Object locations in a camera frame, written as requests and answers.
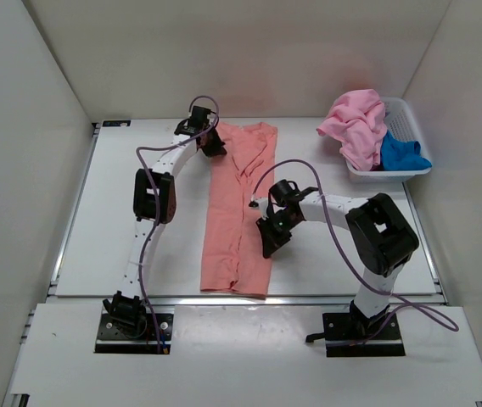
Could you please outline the salmon pink t shirt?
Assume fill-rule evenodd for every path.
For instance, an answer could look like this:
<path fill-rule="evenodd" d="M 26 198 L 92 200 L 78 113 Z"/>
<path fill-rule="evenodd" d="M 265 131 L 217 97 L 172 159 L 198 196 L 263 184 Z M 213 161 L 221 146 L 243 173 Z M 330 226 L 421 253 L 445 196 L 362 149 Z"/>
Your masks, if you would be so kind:
<path fill-rule="evenodd" d="M 256 225 L 260 213 L 249 207 L 255 188 L 266 193 L 274 184 L 278 130 L 267 123 L 218 125 L 227 154 L 214 157 L 201 260 L 202 292 L 236 293 L 262 298 L 268 293 L 272 261 L 263 257 Z"/>

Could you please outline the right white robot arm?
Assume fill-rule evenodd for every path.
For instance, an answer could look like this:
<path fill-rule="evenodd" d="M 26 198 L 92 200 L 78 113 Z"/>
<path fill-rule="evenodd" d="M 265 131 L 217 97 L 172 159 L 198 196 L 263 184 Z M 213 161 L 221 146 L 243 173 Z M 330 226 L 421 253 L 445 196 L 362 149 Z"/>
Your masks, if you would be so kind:
<path fill-rule="evenodd" d="M 288 243 L 292 230 L 304 221 L 347 230 L 364 266 L 362 274 L 353 272 L 361 286 L 350 303 L 350 331 L 364 340 L 379 331 L 397 276 L 419 247 L 417 234 L 389 195 L 347 198 L 317 187 L 300 190 L 295 182 L 281 180 L 265 198 L 252 197 L 249 206 L 261 215 L 256 225 L 266 259 Z"/>

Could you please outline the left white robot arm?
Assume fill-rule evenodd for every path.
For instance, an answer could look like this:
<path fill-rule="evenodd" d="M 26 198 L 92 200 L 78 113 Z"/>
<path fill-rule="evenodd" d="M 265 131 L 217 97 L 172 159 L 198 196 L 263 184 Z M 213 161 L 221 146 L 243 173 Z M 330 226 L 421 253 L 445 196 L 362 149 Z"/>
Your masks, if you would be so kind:
<path fill-rule="evenodd" d="M 170 145 L 136 148 L 141 168 L 134 180 L 132 210 L 136 229 L 132 251 L 121 290 L 104 300 L 111 324 L 129 338 L 139 338 L 149 329 L 160 329 L 145 289 L 144 274 L 149 271 L 165 226 L 177 211 L 176 178 L 181 169 L 197 153 L 208 158 L 227 154 L 216 129 L 218 124 L 217 107 L 191 103 L 188 117 L 177 124 Z"/>

